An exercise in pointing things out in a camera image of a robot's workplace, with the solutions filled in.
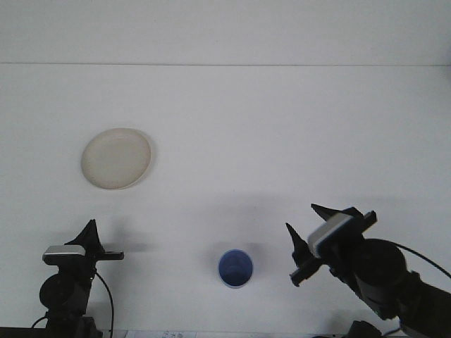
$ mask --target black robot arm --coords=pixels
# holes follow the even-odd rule
[[[295,247],[292,257],[298,267],[290,275],[294,285],[299,286],[326,264],[332,275],[347,284],[381,319],[398,317],[400,327],[410,337],[451,338],[451,294],[409,272],[396,244],[363,237],[362,233],[377,221],[374,211],[362,215],[356,208],[339,211],[315,204],[312,207],[326,222],[307,242],[287,224]]]

